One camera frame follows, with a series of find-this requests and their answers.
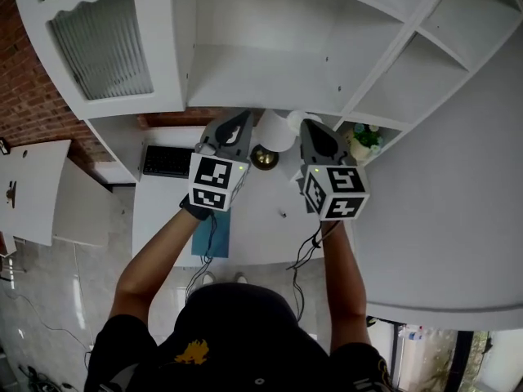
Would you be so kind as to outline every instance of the white shoe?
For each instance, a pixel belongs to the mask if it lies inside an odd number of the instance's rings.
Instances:
[[[248,284],[247,278],[245,277],[245,274],[243,274],[243,273],[236,273],[235,282]]]
[[[202,286],[213,284],[216,282],[216,277],[210,271],[203,273]]]

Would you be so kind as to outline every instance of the person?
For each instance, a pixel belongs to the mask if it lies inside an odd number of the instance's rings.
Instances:
[[[390,389],[387,365],[370,345],[366,297],[344,225],[324,222],[325,280],[332,324],[330,355],[297,323],[285,299],[246,283],[200,287],[173,334],[157,346],[147,319],[154,296],[182,248],[210,211],[190,205],[143,247],[123,271],[109,320],[89,361],[85,390],[273,390],[342,386]]]

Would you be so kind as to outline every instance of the black object on table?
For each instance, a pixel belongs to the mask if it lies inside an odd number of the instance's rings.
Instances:
[[[143,173],[149,176],[189,178],[190,148],[149,145],[145,154]]]

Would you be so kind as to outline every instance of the white cube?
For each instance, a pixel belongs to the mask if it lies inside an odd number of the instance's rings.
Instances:
[[[369,199],[369,182],[362,167],[309,166],[303,194],[320,220],[352,220]]]
[[[228,211],[245,183],[249,163],[193,153],[189,168],[192,205]]]

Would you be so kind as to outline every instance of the black glove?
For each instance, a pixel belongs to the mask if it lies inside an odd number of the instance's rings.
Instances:
[[[188,194],[180,202],[180,207],[188,211],[192,216],[200,221],[205,221],[212,214],[212,209],[209,209],[208,207],[191,205]]]

